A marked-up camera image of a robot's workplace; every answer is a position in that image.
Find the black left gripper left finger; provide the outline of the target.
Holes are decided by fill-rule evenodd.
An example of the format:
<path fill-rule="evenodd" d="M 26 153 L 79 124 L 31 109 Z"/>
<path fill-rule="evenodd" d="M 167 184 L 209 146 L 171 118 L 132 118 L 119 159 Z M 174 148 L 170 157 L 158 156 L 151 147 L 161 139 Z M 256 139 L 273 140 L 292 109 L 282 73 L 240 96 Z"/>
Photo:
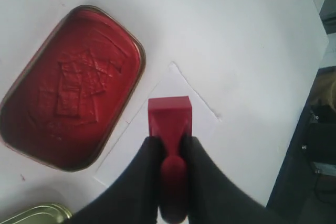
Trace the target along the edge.
<path fill-rule="evenodd" d="M 161 140 L 146 137 L 134 159 L 97 199 L 74 214 L 70 223 L 157 223 Z"/>

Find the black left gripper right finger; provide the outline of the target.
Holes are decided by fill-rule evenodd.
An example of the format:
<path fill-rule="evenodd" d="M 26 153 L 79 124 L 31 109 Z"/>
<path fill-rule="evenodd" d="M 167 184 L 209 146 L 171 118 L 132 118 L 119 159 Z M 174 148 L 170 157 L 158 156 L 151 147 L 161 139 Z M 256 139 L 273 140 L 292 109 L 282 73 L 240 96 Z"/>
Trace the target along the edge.
<path fill-rule="evenodd" d="M 189 175 L 189 223 L 287 223 L 230 181 L 194 136 L 181 140 Z"/>

